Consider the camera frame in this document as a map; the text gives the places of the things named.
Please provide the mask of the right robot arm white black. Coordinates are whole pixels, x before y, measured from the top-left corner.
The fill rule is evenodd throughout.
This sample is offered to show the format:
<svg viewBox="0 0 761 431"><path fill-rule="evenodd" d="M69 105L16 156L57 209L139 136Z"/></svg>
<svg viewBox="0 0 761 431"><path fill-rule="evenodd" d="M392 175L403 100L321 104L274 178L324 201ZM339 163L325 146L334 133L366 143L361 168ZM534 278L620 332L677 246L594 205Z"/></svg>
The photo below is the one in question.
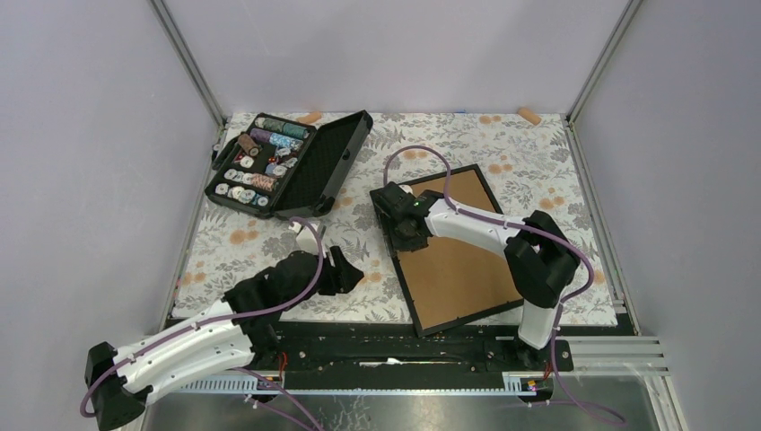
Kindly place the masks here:
<svg viewBox="0 0 761 431"><path fill-rule="evenodd" d="M414 194L390 182L370 193L393 251L416 252L431 238L467 243L505 259L524 300L514 355L536 370L550 358L561 294L573 281L582 257L573 251L551 216L536 211L523 219L465 205L439 191Z"/></svg>

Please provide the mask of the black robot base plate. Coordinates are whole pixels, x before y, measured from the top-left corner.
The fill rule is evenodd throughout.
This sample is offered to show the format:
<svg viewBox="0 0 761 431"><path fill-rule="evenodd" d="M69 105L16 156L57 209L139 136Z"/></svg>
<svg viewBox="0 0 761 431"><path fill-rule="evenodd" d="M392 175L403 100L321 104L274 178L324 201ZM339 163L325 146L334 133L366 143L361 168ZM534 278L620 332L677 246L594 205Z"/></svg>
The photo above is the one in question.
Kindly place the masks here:
<svg viewBox="0 0 761 431"><path fill-rule="evenodd" d="M518 358L514 325L465 325L424 338L410 324L279 321L273 331L287 357L284 378L298 382L485 387L499 374L543 375L548 361L547 352Z"/></svg>

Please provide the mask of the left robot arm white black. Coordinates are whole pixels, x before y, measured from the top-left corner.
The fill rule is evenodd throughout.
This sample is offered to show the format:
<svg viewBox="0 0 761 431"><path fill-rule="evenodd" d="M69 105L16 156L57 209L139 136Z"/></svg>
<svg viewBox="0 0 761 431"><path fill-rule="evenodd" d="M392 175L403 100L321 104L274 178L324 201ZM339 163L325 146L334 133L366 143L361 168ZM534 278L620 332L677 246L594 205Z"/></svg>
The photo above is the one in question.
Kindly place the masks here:
<svg viewBox="0 0 761 431"><path fill-rule="evenodd" d="M179 387L209 375L283 361L274 325L283 312L314 295L350 293L364 273L337 246L324 246L321 229L295 217L299 250L238 282L199 314L123 347L91 347L80 414L100 430L114 430Z"/></svg>

